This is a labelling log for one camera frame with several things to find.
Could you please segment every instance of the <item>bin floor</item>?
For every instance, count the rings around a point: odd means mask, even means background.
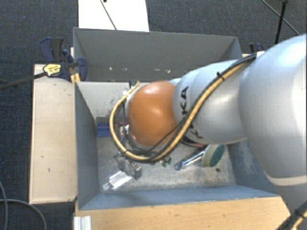
[[[228,149],[219,163],[213,168],[193,166],[180,171],[175,170],[177,162],[189,157],[196,151],[198,149],[180,144],[170,155],[172,158],[170,165],[163,167],[160,163],[155,165],[140,164],[142,166],[141,178],[130,180],[118,191],[235,185],[235,176]],[[108,177],[118,172],[118,165],[113,159],[117,152],[118,150],[111,137],[97,138],[97,159],[101,193],[104,192],[102,186],[107,183]]]

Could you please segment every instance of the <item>white paper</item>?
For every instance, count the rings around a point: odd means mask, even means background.
[[[145,0],[107,0],[104,6],[118,30],[149,31]],[[114,29],[100,0],[79,0],[79,27]]]

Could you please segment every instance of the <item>yellow cable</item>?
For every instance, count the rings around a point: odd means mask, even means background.
[[[239,64],[238,66],[230,69],[228,72],[226,72],[224,75],[222,75],[220,78],[218,78],[200,97],[200,99],[197,101],[196,105],[194,106],[193,110],[191,111],[191,114],[185,121],[183,127],[181,128],[180,132],[176,135],[176,137],[173,139],[172,143],[169,145],[167,149],[165,149],[161,154],[159,154],[157,157],[152,159],[151,161],[159,161],[162,157],[164,157],[167,153],[169,153],[178,142],[180,142],[181,138],[184,136],[186,133],[187,129],[190,127],[193,119],[195,118],[198,110],[201,108],[202,104],[205,102],[205,100],[209,97],[209,95],[228,77],[230,77],[235,71],[237,71],[239,68],[244,66],[245,63]],[[128,151],[120,142],[118,137],[116,136],[116,133],[114,131],[114,117],[115,117],[115,112],[119,108],[119,106],[127,99],[127,97],[135,91],[135,89],[139,86],[140,82],[138,81],[136,85],[131,88],[127,94],[125,94],[114,106],[111,115],[110,115],[110,132],[111,136],[114,139],[115,143],[117,144],[118,148],[128,157],[134,159],[134,160],[139,160],[139,161],[145,161],[149,160],[151,157],[143,157],[140,155],[136,155],[130,151]]]
[[[307,210],[305,210],[305,212],[303,213],[304,218],[307,218]],[[296,230],[297,227],[303,222],[304,220],[303,217],[299,217],[296,222],[293,224],[291,230]]]

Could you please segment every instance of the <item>yellow tag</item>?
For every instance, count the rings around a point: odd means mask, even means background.
[[[48,77],[56,77],[61,74],[60,64],[48,64],[43,68]]]

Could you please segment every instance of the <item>gray bin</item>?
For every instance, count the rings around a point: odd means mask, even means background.
[[[74,28],[74,56],[86,57],[88,77],[75,88],[79,209],[137,207],[275,196],[248,147],[228,146],[214,168],[175,171],[174,165],[142,165],[142,177],[116,192],[102,185],[118,168],[110,137],[98,138],[96,121],[107,118],[127,80],[171,80],[210,63],[242,56],[236,37],[138,33]],[[194,152],[180,145],[173,163]]]

